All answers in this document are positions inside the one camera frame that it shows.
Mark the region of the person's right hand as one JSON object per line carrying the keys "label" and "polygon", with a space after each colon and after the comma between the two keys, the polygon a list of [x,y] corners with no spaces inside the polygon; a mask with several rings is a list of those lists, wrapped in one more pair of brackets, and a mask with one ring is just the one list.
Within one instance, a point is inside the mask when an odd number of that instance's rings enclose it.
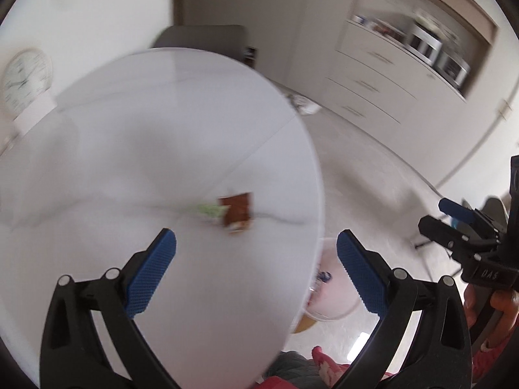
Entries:
{"label": "person's right hand", "polygon": [[517,291],[467,285],[464,298],[472,354],[496,348],[511,335],[518,318]]}

